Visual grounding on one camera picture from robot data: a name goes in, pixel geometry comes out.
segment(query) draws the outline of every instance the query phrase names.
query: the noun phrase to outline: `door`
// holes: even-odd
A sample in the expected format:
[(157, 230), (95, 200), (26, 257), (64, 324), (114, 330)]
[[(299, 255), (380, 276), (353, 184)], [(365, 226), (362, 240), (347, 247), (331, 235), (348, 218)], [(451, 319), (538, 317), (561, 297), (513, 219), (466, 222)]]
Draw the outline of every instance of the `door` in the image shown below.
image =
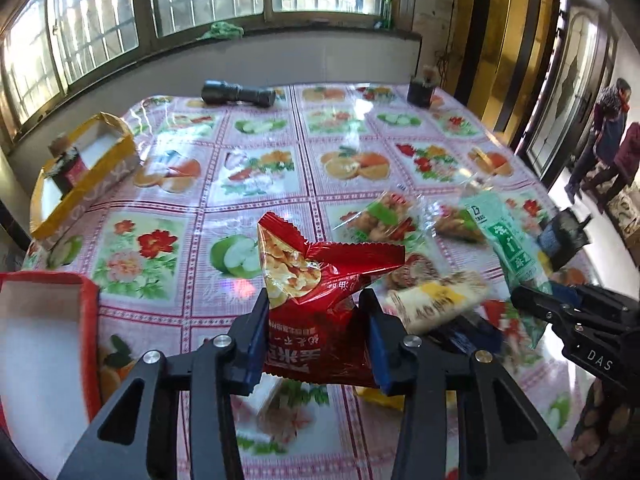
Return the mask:
[(610, 19), (598, 0), (567, 0), (566, 35), (553, 82), (527, 157), (542, 183), (551, 187), (590, 126), (591, 110), (605, 75)]

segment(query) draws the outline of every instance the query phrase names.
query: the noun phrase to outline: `yellow label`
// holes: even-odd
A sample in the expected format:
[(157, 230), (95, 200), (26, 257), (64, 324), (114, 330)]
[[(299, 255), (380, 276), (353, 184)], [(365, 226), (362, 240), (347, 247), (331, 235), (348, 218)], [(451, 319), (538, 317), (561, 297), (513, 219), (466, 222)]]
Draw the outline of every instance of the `yellow label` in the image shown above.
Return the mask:
[(420, 290), (433, 298), (434, 302), (459, 305), (466, 300), (464, 296), (458, 294), (448, 286), (440, 285), (438, 282), (427, 282), (420, 286)]

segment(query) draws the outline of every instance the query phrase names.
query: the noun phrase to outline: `green cloth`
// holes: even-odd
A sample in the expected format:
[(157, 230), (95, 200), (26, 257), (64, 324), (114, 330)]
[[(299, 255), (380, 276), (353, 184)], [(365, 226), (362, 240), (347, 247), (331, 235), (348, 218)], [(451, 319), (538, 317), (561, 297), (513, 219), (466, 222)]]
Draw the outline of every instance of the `green cloth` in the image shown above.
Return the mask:
[(208, 40), (209, 38), (218, 38), (219, 40), (234, 40), (244, 36), (244, 28), (236, 27), (227, 22), (211, 23), (211, 28), (200, 36), (199, 40)]

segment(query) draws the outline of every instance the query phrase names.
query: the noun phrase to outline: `table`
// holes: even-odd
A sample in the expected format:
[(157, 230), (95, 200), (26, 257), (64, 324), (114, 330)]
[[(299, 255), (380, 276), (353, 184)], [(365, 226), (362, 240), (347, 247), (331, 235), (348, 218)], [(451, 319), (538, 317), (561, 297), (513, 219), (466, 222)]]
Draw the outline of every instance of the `table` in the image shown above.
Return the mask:
[[(30, 248), (25, 268), (79, 272), (102, 287), (103, 397), (146, 350), (189, 352), (251, 310), (262, 286), (259, 270), (247, 264), (234, 268), (235, 275), (223, 272), (224, 256), (239, 240), (251, 249), (257, 221), (267, 211), (309, 240), (332, 240), (340, 218), (398, 185), (430, 203), (455, 205), (465, 176), (495, 169), (474, 155), (474, 147), (502, 167), (493, 184), (525, 226), (556, 211), (521, 161), (444, 92), (438, 90), (431, 110), (421, 110), (405, 101), (406, 86), (276, 91), (276, 105), (265, 110), (207, 107), (197, 98), (170, 96), (135, 104), (124, 120), (146, 160), (143, 169), (94, 203), (59, 249), (47, 254), (37, 244)], [(355, 169), (345, 160), (355, 160)], [(496, 296), (508, 297), (490, 248), (440, 237), (431, 244), (440, 272), (478, 270)], [(580, 282), (594, 275), (579, 254), (556, 278)], [(481, 313), (505, 333), (506, 367), (566, 446), (584, 388), (576, 367), (562, 357), (561, 342), (547, 331), (531, 351), (510, 312)], [(185, 479), (188, 411), (184, 394), (178, 469)], [(401, 413), (364, 402), (351, 386), (287, 381), (264, 420), (253, 420), (237, 402), (235, 419), (249, 479), (362, 480), (390, 477)], [(454, 413), (449, 420), (447, 471), (455, 478)]]

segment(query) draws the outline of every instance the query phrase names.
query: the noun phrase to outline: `red jacket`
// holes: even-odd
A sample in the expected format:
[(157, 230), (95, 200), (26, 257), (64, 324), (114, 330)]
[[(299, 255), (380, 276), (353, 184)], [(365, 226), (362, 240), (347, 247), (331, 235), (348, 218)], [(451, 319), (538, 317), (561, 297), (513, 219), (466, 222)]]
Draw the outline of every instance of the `red jacket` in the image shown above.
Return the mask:
[(629, 126), (625, 140), (622, 141), (620, 149), (616, 153), (614, 163), (626, 183), (631, 184), (640, 164), (640, 124), (632, 123)]

